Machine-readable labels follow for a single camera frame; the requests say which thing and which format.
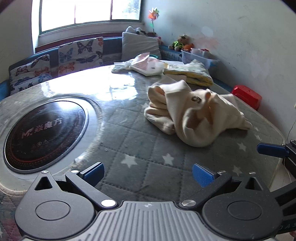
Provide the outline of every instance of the orange toy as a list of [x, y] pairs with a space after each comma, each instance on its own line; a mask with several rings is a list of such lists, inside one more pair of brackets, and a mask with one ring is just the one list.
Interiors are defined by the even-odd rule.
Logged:
[[184, 45], [184, 47], [182, 48], [182, 50], [184, 50], [186, 52], [191, 52], [191, 48], [193, 48], [193, 47], [194, 47], [193, 43], [186, 44], [186, 45]]

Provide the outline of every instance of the butterfly pillow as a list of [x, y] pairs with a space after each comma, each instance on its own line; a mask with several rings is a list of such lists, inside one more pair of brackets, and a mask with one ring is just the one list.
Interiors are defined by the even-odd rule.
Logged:
[[22, 90], [28, 89], [34, 85], [40, 84], [44, 81], [51, 80], [52, 76], [50, 74], [41, 74], [35, 78], [28, 79], [28, 77], [23, 77], [18, 79], [15, 83], [10, 83], [10, 95], [13, 95]]
[[41, 74], [51, 74], [49, 55], [40, 56], [26, 65], [12, 69], [10, 71], [10, 82], [15, 84], [20, 79], [29, 80]]
[[102, 64], [103, 37], [59, 46], [59, 76], [98, 67]]

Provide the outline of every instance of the plastic storage box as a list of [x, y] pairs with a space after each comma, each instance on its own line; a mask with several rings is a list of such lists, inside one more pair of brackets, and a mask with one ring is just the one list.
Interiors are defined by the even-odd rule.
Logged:
[[204, 51], [201, 49], [195, 49], [195, 48], [191, 48], [191, 53], [198, 55], [200, 57], [204, 57], [204, 58], [210, 58], [210, 59], [216, 59], [214, 55], [212, 55], [210, 52], [208, 51]]
[[236, 85], [231, 91], [233, 95], [240, 98], [253, 109], [258, 110], [262, 96], [244, 85]]
[[194, 59], [202, 62], [205, 68], [209, 71], [210, 75], [215, 74], [217, 70], [217, 65], [220, 62], [220, 60], [218, 59], [204, 58], [189, 52], [182, 51], [182, 62], [184, 64], [188, 64]]

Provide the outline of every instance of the plastic bag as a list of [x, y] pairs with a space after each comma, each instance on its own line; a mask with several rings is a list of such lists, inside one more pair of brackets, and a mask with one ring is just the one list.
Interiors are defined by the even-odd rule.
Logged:
[[165, 67], [164, 63], [149, 56], [149, 54], [149, 52], [142, 53], [129, 61], [114, 63], [115, 66], [112, 69], [112, 72], [114, 73], [121, 69], [127, 69], [137, 71], [145, 76], [162, 74]]

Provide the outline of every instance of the cream sweater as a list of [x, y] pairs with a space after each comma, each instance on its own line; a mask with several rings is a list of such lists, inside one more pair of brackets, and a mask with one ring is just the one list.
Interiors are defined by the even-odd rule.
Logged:
[[176, 132], [190, 146], [204, 147], [226, 129], [247, 130], [252, 126], [234, 105], [231, 94], [192, 91], [184, 80], [150, 86], [147, 94], [150, 103], [144, 111], [146, 118], [164, 133]]

